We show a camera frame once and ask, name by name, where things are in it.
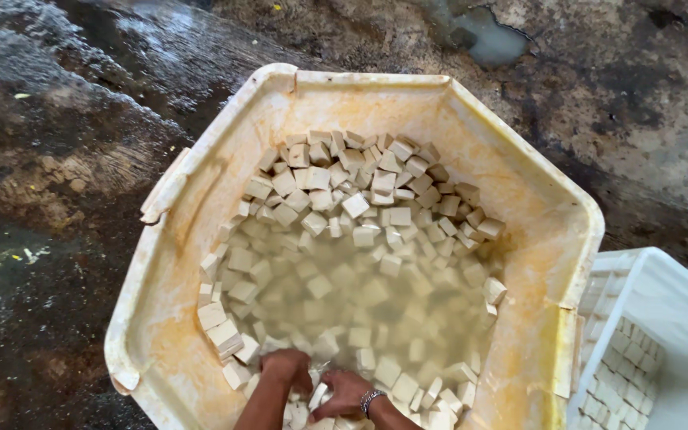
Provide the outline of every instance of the concrete floor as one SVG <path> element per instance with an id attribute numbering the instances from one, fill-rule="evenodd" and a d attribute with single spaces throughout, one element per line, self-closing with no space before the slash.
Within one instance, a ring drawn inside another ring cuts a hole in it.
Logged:
<path id="1" fill-rule="evenodd" d="M 488 68 L 448 43 L 480 2 L 438 1 L 0 0 L 0 428 L 153 427 L 102 358 L 139 206 L 270 62 L 451 75 L 596 199 L 603 249 L 688 263 L 688 2 L 494 2 L 530 41 Z"/>

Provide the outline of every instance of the chain bracelet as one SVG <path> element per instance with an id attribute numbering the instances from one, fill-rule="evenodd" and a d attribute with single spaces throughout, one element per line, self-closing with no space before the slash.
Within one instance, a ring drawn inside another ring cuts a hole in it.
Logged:
<path id="1" fill-rule="evenodd" d="M 363 394 L 360 398 L 360 410 L 362 410 L 363 415 L 365 415 L 366 418 L 371 419 L 371 417 L 368 415 L 368 409 L 371 407 L 371 402 L 378 396 L 386 395 L 387 393 L 384 393 L 380 389 L 370 389 L 366 391 L 365 394 Z"/>

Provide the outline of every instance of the crate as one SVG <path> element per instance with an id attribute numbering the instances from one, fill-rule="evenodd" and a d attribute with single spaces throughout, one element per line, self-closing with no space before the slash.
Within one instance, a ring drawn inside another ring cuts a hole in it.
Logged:
<path id="1" fill-rule="evenodd" d="M 578 309 L 586 325 L 568 424 L 576 422 L 588 383 L 623 316 L 666 352 L 647 430 L 688 428 L 688 270 L 657 248 L 600 252 Z"/>
<path id="2" fill-rule="evenodd" d="M 143 207 L 106 336 L 116 388 L 159 428 L 232 428 L 244 406 L 197 329 L 198 265 L 257 160 L 286 135 L 351 130 L 434 142 L 454 181 L 482 189 L 507 251 L 492 348 L 464 428 L 558 429 L 577 302 L 604 233 L 587 193 L 448 76 L 322 73 L 270 64 L 248 78 Z"/>

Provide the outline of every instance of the water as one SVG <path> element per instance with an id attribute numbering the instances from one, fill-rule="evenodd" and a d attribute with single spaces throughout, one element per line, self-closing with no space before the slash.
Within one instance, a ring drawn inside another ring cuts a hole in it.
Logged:
<path id="1" fill-rule="evenodd" d="M 339 205 L 322 214 L 338 216 L 341 211 Z M 377 228 L 376 220 L 363 222 Z M 482 322 L 482 285 L 470 285 L 463 269 L 479 261 L 487 272 L 497 273 L 502 259 L 494 253 L 492 244 L 467 256 L 454 255 L 447 268 L 438 269 L 420 250 L 419 240 L 414 239 L 400 250 L 403 262 L 399 275 L 393 278 L 379 272 L 379 263 L 368 261 L 373 249 L 387 244 L 383 229 L 374 246 L 362 248 L 354 246 L 351 234 L 344 232 L 341 238 L 334 239 L 326 229 L 313 240 L 310 252 L 288 248 L 290 243 L 298 242 L 303 231 L 301 224 L 292 223 L 288 231 L 280 230 L 284 229 L 277 223 L 270 228 L 250 217 L 228 241 L 232 246 L 250 245 L 257 253 L 254 263 L 269 259 L 272 264 L 273 279 L 257 297 L 252 314 L 238 322 L 242 332 L 253 334 L 254 322 L 262 321 L 272 337 L 292 340 L 298 349 L 312 352 L 311 347 L 323 331 L 333 328 L 339 333 L 339 353 L 330 363 L 328 357 L 312 354 L 313 365 L 357 370 L 355 357 L 359 347 L 349 345 L 350 330 L 366 328 L 371 332 L 366 343 L 374 349 L 376 359 L 396 359 L 403 371 L 414 376 L 423 388 L 434 377 L 442 376 L 447 366 L 461 361 L 471 364 L 475 351 L 484 358 L 489 329 Z M 425 281 L 416 279 L 415 272 L 409 269 L 411 264 L 420 269 Z M 315 299 L 307 283 L 319 275 L 330 281 L 332 290 Z M 387 292 L 387 299 L 374 303 L 378 301 L 380 287 Z M 430 288 L 431 293 L 420 297 L 416 290 L 422 288 Z M 414 354 L 419 349 L 424 353 L 411 359 L 412 344 Z"/>

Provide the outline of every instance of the hand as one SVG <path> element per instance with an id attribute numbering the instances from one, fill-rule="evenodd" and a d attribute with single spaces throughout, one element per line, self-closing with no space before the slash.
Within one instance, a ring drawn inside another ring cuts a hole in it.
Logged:
<path id="1" fill-rule="evenodd" d="M 309 374 L 311 358 L 300 350 L 277 350 L 262 357 L 259 369 L 262 378 L 279 379 L 303 396 L 312 394 L 312 378 Z"/>
<path id="2" fill-rule="evenodd" d="M 373 384 L 352 372 L 341 370 L 329 370 L 320 380 L 333 390 L 333 397 L 312 411 L 310 423 L 337 415 L 362 414 L 360 399 L 373 389 Z"/>

